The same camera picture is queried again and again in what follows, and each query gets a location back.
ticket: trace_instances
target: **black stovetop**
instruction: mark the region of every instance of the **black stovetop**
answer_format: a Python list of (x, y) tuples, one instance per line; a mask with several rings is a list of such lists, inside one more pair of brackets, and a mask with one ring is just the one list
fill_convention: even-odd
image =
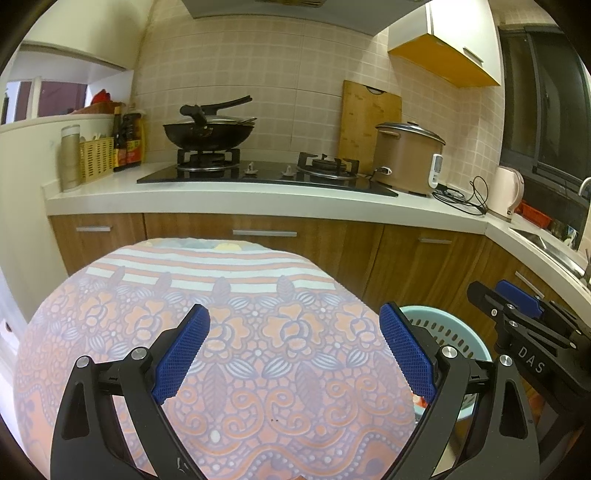
[[(236, 166), (221, 171), (180, 171), (177, 165), (171, 165), (139, 179), (138, 183), (165, 183), (175, 181), (236, 181), (248, 183), (273, 183), (286, 185), (304, 185), (311, 187), (325, 187), (353, 192), (367, 192), (389, 197), (397, 197), (398, 193), (386, 186), (369, 181), (364, 177), (352, 177), (347, 180), (334, 180), (320, 177), (308, 172), (298, 171), (297, 164), (275, 163), (256, 161), (252, 163), (250, 170), (256, 170), (256, 174), (246, 174), (251, 162), (240, 161)], [(290, 167), (291, 177), (283, 176), (287, 167)]]

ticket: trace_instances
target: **wooden cabinet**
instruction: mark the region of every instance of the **wooden cabinet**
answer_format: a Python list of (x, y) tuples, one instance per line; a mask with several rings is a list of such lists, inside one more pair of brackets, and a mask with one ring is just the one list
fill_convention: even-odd
[(141, 213), (49, 217), (68, 275), (112, 251), (146, 240)]
[(540, 277), (521, 263), (509, 252), (499, 247), (490, 239), (485, 243), (473, 269), (466, 273), (462, 285), (451, 300), (447, 311), (466, 322), (480, 336), (494, 356), (496, 342), (495, 322), (484, 315), (467, 297), (466, 290), (473, 281), (480, 281), (489, 288), (494, 288), (500, 280), (508, 280), (530, 295), (536, 295), (523, 278), (544, 294), (545, 300), (555, 300), (562, 305), (566, 302)]
[(363, 301), (376, 312), (390, 300), (447, 310), (484, 240), (471, 233), (385, 226)]
[(201, 213), (146, 213), (148, 238), (246, 240), (314, 262), (361, 297), (383, 225), (343, 220)]
[(457, 87), (501, 84), (501, 54), (487, 0), (432, 0), (389, 28), (388, 51)]

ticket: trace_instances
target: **beige wall tile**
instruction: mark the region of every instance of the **beige wall tile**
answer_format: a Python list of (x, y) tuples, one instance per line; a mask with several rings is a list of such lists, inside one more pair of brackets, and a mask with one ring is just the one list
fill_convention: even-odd
[(258, 118), (245, 151), (335, 155), (342, 85), (351, 80), (401, 95), (403, 120), (445, 140), (442, 180), (469, 188), (475, 174), (490, 179), (501, 149), (503, 89), (458, 89), (389, 56), (387, 45), (387, 30), (370, 37), (256, 15), (194, 20), (180, 0), (156, 0), (134, 78), (135, 103), (147, 114), (148, 158), (174, 154), (162, 125), (181, 120), (181, 105), (243, 95), (254, 101), (225, 113)]

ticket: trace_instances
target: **metal screw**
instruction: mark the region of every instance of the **metal screw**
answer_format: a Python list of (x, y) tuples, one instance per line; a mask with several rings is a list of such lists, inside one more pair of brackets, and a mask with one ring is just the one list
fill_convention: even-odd
[(499, 362), (501, 362), (506, 367), (513, 365), (513, 359), (509, 355), (501, 355), (499, 357)]
[(448, 358), (455, 358), (457, 357), (457, 350), (449, 345), (446, 345), (445, 347), (443, 347), (441, 349), (441, 351), (443, 352), (443, 355), (448, 357)]
[(145, 358), (146, 355), (148, 355), (148, 351), (142, 346), (136, 348), (133, 352), (131, 352), (131, 358), (133, 358), (134, 360), (141, 360), (142, 358)]
[(84, 368), (86, 365), (88, 365), (90, 362), (90, 358), (88, 358), (86, 355), (85, 356), (81, 356), (78, 360), (76, 360), (76, 366), (78, 368)]

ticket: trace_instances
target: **electric kettle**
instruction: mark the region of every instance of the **electric kettle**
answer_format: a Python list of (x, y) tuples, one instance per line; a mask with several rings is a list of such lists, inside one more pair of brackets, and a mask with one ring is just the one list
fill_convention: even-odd
[(515, 208), (521, 202), (524, 182), (521, 173), (514, 168), (498, 167), (486, 206), (493, 215), (511, 221)]

